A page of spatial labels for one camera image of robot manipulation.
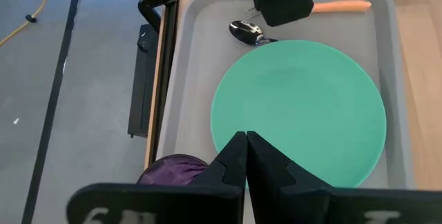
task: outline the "yellow cable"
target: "yellow cable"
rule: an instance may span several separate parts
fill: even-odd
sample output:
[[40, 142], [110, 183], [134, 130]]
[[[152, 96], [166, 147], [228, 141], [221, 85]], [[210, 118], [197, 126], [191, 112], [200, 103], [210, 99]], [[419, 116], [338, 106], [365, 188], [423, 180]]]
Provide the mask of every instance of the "yellow cable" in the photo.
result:
[[[32, 17], [37, 17], [38, 14], [40, 14], [41, 10], [43, 10], [43, 7], [46, 5], [46, 0], [43, 0], [41, 2], [40, 7], [32, 14]], [[24, 22], [20, 27], [18, 27], [16, 30], [12, 31], [7, 37], [5, 37], [3, 40], [0, 41], [0, 47], [4, 45], [11, 37], [14, 37], [20, 30], [23, 30], [27, 25], [29, 24], [29, 21]]]

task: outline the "tray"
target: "tray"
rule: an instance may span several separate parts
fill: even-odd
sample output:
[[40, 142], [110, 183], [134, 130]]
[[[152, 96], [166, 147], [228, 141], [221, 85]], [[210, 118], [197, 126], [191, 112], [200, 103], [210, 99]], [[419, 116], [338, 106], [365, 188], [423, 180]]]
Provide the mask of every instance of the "tray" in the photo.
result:
[[[250, 21], [268, 37], [307, 39], [333, 46], [369, 73], [385, 105], [387, 140], [379, 163], [361, 187], [410, 189], [414, 179], [394, 4], [392, 0], [368, 1], [372, 8], [366, 13], [312, 15], [274, 28], [261, 16]], [[233, 20], [244, 19], [252, 6], [252, 0], [189, 2], [180, 21], [157, 159], [174, 153], [190, 154], [206, 162], [215, 158], [210, 130], [215, 90], [229, 67], [253, 48], [236, 41], [228, 26]], [[252, 218], [249, 204], [246, 198], [245, 223]]]

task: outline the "plate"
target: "plate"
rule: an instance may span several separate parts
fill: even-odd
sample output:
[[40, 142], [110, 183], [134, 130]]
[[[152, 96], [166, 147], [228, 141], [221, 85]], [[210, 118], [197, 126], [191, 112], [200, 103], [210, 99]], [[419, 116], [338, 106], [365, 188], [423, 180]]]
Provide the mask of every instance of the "plate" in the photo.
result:
[[211, 108], [218, 152], [236, 131], [256, 131], [335, 187], [357, 187], [375, 168], [385, 109], [370, 76], [346, 54], [313, 41], [265, 44], [224, 75]]

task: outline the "orange handle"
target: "orange handle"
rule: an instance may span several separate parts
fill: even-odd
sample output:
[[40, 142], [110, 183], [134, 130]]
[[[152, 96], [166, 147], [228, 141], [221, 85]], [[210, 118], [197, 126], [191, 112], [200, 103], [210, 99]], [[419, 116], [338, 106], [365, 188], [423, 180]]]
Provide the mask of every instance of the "orange handle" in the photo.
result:
[[315, 3], [313, 13], [319, 12], [365, 12], [372, 3], [365, 0], [342, 0], [329, 3]]

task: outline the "spoon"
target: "spoon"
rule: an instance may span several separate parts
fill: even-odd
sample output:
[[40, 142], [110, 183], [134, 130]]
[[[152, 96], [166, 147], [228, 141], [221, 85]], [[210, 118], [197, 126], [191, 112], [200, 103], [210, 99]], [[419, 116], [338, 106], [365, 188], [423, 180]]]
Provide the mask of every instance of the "spoon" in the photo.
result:
[[258, 46], [278, 41], [272, 38], [266, 38], [262, 30], [248, 21], [233, 21], [229, 26], [230, 33], [243, 44]]

